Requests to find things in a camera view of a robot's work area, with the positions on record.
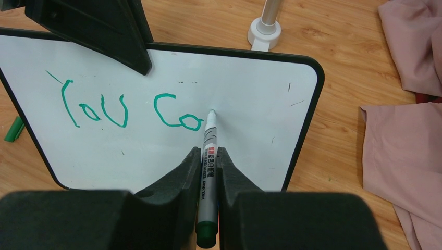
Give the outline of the green marker cap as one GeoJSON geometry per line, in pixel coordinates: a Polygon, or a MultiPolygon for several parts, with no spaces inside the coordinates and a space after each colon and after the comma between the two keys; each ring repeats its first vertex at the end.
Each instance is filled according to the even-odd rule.
{"type": "Polygon", "coordinates": [[[24,122],[20,116],[17,116],[9,128],[4,140],[7,142],[14,142],[21,135],[25,128],[24,122]]]}

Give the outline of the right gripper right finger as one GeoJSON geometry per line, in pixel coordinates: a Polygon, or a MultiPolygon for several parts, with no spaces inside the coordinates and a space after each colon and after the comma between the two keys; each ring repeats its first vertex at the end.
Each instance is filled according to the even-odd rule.
{"type": "Polygon", "coordinates": [[[366,202],[351,193],[265,192],[217,152],[221,249],[386,249],[366,202]]]}

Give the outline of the white whiteboard black frame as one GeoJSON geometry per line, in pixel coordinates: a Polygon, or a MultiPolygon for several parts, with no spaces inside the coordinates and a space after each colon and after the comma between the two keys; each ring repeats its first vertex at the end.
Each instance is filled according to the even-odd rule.
{"type": "Polygon", "coordinates": [[[236,167],[266,191],[286,189],[324,70],[313,58],[148,44],[142,75],[53,34],[1,29],[1,81],[55,182],[137,192],[195,146],[207,114],[236,167]]]}

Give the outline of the green whiteboard marker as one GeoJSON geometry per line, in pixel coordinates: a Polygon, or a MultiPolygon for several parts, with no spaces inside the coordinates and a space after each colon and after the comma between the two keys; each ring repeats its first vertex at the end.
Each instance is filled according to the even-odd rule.
{"type": "Polygon", "coordinates": [[[204,132],[201,190],[195,228],[197,246],[204,249],[215,246],[218,234],[217,148],[216,113],[211,110],[207,116],[204,132]]]}

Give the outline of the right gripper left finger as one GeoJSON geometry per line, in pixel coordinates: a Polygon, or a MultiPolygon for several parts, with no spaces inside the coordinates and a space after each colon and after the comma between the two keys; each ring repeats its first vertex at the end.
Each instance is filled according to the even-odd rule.
{"type": "Polygon", "coordinates": [[[150,186],[18,191],[1,199],[1,249],[195,249],[201,150],[150,186]]]}

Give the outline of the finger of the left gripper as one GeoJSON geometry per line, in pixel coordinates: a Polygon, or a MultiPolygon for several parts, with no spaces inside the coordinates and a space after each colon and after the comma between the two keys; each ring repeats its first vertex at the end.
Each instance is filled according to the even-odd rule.
{"type": "Polygon", "coordinates": [[[55,35],[147,75],[153,42],[140,0],[25,1],[25,14],[55,35]]]}

